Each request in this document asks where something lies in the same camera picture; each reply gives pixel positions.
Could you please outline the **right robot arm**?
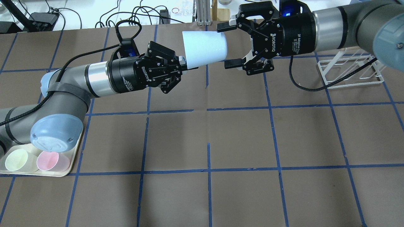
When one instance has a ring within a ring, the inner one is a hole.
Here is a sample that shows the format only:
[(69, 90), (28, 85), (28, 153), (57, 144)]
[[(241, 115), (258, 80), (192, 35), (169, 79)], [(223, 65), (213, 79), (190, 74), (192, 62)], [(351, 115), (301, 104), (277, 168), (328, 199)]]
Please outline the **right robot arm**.
[(370, 0), (310, 11), (281, 12), (272, 2), (242, 4), (217, 32), (243, 30), (252, 49), (241, 59), (226, 60), (225, 69), (239, 68), (247, 75), (272, 71), (272, 59), (312, 52), (360, 47), (382, 64), (403, 71), (403, 1)]

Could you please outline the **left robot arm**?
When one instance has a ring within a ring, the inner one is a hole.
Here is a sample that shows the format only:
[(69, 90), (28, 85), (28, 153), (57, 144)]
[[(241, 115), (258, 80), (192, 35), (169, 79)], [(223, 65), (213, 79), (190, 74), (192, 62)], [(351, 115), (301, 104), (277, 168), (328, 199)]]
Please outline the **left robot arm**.
[(194, 61), (150, 41), (139, 54), (114, 45), (110, 60), (47, 73), (41, 79), (44, 99), (37, 105), (1, 109), (1, 156), (12, 146), (32, 144), (43, 151), (65, 152), (78, 142), (84, 118), (95, 98), (159, 87), (169, 93)]

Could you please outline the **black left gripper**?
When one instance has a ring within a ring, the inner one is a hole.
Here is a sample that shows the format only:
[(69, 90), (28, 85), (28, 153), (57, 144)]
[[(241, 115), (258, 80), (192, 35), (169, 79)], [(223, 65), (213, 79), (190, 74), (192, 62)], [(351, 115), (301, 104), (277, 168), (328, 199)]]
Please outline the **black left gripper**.
[(107, 62), (107, 73), (112, 88), (118, 94), (159, 87), (168, 94), (189, 70), (186, 58), (176, 56), (171, 50), (159, 43), (150, 41), (147, 52), (140, 56), (119, 58), (115, 50)]

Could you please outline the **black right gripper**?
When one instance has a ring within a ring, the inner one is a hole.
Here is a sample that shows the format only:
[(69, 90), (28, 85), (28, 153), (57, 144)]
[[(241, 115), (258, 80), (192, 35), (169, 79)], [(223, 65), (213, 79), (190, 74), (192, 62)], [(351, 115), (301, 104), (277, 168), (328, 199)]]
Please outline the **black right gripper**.
[(250, 35), (251, 52), (243, 58), (224, 61), (225, 69), (244, 70), (255, 75), (274, 70), (272, 59), (315, 50), (316, 26), (312, 12), (276, 17), (272, 2), (241, 4), (237, 15), (217, 24), (217, 32), (240, 29)]

